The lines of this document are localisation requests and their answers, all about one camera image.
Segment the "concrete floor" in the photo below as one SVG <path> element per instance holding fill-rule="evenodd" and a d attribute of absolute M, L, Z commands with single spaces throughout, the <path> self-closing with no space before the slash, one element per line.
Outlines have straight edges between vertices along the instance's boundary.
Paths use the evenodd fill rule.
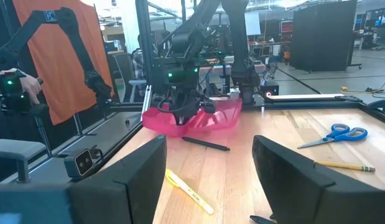
<path fill-rule="evenodd" d="M 352 63 L 362 63 L 362 69 L 348 67 L 346 72 L 312 72 L 309 74 L 284 63 L 278 63 L 279 70 L 275 74 L 275 81 L 279 84 L 280 95 L 316 94 L 312 89 L 323 94 L 340 93 L 341 86 L 348 87 L 349 91 L 365 91 L 367 87 L 385 89 L 385 50 L 355 50 Z M 221 80 L 218 78 L 218 74 L 210 74 L 210 80 L 220 88 Z M 365 103 L 380 100 L 374 98 L 371 93 L 343 94 L 354 95 Z"/>

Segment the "orange fabric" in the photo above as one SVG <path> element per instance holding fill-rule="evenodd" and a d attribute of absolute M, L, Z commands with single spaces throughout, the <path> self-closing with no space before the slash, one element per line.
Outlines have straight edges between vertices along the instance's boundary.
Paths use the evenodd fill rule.
<path fill-rule="evenodd" d="M 33 10 L 72 9 L 78 19 L 81 39 L 95 69 L 112 86 L 96 11 L 79 0 L 13 0 L 21 24 Z M 96 103 L 95 94 L 84 84 L 84 73 L 68 37 L 56 24 L 42 24 L 28 42 L 42 85 L 53 124 Z"/>

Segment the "office chair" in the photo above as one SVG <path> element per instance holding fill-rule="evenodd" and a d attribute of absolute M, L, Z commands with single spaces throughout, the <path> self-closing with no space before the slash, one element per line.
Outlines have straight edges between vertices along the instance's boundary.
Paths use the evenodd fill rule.
<path fill-rule="evenodd" d="M 147 83 L 146 80 L 136 80 L 134 76 L 133 64 L 131 61 L 131 54 L 120 53 L 113 56 L 118 65 L 119 72 L 122 76 L 125 86 L 124 96 L 121 101 L 124 102 L 127 96 L 130 96 L 129 102 L 132 103 L 136 97 L 137 85 Z"/>
<path fill-rule="evenodd" d="M 385 49 L 385 27 L 379 27 L 377 29 L 374 43 L 378 46 L 372 47 L 372 50 Z"/>

